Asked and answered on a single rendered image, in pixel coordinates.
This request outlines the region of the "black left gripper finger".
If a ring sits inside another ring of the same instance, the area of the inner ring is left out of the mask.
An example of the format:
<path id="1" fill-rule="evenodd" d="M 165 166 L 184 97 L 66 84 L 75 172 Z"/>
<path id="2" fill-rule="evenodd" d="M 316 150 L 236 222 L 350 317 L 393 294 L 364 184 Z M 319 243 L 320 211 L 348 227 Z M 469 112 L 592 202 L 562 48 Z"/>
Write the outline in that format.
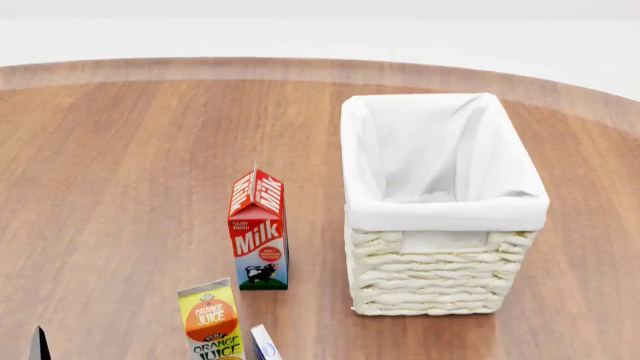
<path id="1" fill-rule="evenodd" d="M 28 360 L 52 360 L 46 334 L 40 326 L 34 329 Z"/>

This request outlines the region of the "orange juice carton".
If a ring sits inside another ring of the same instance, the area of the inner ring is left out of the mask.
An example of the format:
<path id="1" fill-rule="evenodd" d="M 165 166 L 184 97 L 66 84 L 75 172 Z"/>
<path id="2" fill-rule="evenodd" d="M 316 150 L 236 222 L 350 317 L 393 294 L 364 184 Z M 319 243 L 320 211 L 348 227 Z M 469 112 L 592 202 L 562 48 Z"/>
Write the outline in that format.
<path id="1" fill-rule="evenodd" d="M 191 360 L 246 360 L 231 279 L 178 292 Z"/>

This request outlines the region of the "white woven lined basket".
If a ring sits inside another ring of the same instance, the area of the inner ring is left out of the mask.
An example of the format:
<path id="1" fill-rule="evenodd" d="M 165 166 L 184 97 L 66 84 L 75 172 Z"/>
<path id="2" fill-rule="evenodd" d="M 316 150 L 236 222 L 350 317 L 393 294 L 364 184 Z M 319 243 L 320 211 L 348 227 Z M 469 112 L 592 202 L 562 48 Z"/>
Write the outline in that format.
<path id="1" fill-rule="evenodd" d="M 354 96 L 340 136 L 353 310 L 501 308 L 550 200 L 498 98 Z"/>

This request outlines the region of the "red milk carton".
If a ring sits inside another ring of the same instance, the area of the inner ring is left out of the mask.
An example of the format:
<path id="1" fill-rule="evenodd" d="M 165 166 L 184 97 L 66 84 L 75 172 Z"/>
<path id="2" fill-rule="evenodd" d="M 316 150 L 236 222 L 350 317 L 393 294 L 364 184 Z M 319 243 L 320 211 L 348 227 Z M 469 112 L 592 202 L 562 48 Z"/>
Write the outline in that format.
<path id="1" fill-rule="evenodd" d="M 284 184 L 255 167 L 234 182 L 228 230 L 240 290 L 286 290 L 289 244 Z"/>

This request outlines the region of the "white and blue box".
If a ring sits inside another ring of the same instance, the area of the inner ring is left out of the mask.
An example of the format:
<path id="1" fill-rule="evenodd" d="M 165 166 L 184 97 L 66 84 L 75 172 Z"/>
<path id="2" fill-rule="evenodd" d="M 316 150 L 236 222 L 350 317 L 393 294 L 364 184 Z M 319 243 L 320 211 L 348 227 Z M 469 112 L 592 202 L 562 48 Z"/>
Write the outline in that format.
<path id="1" fill-rule="evenodd" d="M 258 360 L 283 360 L 263 324 L 251 329 L 253 349 Z"/>

